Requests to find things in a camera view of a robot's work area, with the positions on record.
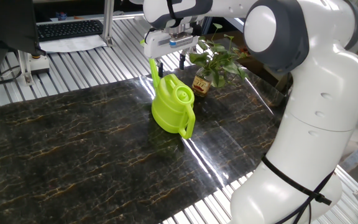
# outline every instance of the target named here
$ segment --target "table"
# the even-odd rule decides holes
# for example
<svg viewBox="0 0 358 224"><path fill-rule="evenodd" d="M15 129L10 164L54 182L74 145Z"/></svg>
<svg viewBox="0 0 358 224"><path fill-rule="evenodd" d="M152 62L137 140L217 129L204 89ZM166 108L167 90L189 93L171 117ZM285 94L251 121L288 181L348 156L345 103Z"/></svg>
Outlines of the table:
<svg viewBox="0 0 358 224"><path fill-rule="evenodd" d="M280 94L251 77L197 99L188 141L152 118L150 77L0 107L0 223L157 223L252 171Z"/></svg>

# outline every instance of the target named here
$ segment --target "computer keyboard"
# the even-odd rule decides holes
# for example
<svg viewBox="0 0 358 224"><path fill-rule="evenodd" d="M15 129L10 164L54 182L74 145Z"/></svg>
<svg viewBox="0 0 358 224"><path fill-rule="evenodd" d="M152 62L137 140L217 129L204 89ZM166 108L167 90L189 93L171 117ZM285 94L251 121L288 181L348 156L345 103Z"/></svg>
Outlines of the computer keyboard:
<svg viewBox="0 0 358 224"><path fill-rule="evenodd" d="M99 20L62 22L56 24L37 25L40 42L72 37L84 37L103 33L103 25Z"/></svg>

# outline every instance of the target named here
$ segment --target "potted plant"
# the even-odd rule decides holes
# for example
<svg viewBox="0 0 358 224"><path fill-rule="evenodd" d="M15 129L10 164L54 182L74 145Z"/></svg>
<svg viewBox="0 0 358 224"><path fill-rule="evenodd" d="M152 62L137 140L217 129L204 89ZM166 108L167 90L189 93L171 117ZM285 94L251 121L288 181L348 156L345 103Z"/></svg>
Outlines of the potted plant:
<svg viewBox="0 0 358 224"><path fill-rule="evenodd" d="M192 89L196 95L206 96L210 86L217 88L223 87L225 84L232 84L234 78L239 77L244 80L247 74L241 66L238 66L235 61L239 58L246 58L247 54L241 52L235 47L231 47L234 37L224 35L230 39L229 49L225 49L221 44L214 42L214 36L222 25L214 24L216 27L215 33L211 40L207 40L205 44L205 37L200 37L198 45L203 49L202 54L190 54L190 61L193 64L200 66L195 76Z"/></svg>

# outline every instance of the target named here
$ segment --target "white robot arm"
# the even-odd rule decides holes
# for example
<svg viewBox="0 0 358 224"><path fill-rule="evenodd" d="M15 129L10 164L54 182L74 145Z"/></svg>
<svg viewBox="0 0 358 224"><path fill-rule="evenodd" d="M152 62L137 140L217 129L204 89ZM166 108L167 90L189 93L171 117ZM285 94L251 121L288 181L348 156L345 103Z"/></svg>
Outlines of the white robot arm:
<svg viewBox="0 0 358 224"><path fill-rule="evenodd" d="M196 45L198 38L186 24L204 16L244 17L249 52L273 71L293 75L272 147L232 196L231 224L305 223L338 202L341 183L330 173L358 120L358 56L346 50L358 40L355 5L343 0L145 0L144 13L160 29L147 35L148 57ZM322 189L311 198L288 179L303 190ZM320 203L322 195L332 203ZM286 219L305 203L302 212ZM304 212L307 206L311 213Z"/></svg>

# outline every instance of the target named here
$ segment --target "metal grating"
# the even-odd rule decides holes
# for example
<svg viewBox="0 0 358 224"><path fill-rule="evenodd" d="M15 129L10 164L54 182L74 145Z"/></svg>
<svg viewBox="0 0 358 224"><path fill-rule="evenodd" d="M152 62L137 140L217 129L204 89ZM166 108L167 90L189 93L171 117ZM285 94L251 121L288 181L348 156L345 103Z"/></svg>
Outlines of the metal grating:
<svg viewBox="0 0 358 224"><path fill-rule="evenodd" d="M337 205L326 214L312 222L312 224L358 224L358 203L352 193L358 191L358 183L341 167L337 166L335 173L342 182L343 194ZM231 219L230 198L252 175L252 172L240 179L218 189L215 193L205 197L176 215L163 221L162 224L226 224Z"/></svg>

